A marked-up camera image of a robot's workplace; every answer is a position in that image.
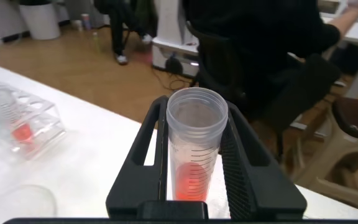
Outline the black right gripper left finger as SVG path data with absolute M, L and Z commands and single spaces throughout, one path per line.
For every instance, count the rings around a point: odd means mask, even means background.
M 110 218 L 135 218 L 139 205 L 147 201 L 165 201 L 167 198 L 168 98 L 153 101 L 135 137 L 130 151 L 106 199 Z M 145 166 L 149 144 L 158 125 L 155 157 L 152 166 Z

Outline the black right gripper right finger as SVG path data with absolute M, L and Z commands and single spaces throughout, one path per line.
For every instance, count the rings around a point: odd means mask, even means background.
M 239 109 L 227 105 L 220 151 L 231 219 L 301 220 L 306 199 Z

